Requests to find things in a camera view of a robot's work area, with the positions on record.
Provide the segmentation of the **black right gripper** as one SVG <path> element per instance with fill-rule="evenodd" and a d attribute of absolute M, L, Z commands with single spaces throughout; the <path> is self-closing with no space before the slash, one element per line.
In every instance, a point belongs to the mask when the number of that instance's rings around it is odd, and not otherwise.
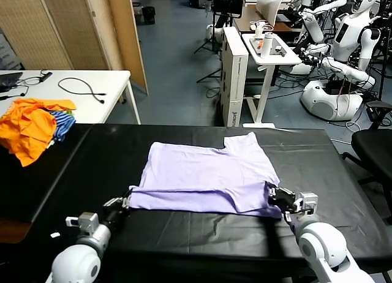
<path fill-rule="evenodd" d="M 277 206 L 282 213 L 294 213 L 297 210 L 295 205 L 296 194 L 284 187 L 270 187 L 268 189 L 268 204 Z"/>

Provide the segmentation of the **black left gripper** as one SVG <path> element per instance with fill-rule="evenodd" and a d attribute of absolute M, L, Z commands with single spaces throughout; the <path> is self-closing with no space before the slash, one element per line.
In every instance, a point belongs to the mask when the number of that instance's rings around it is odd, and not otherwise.
<path fill-rule="evenodd" d="M 106 226 L 111 232 L 120 229 L 130 212 L 131 194 L 122 197 L 114 197 L 105 202 L 102 207 L 102 217 L 100 223 Z"/>

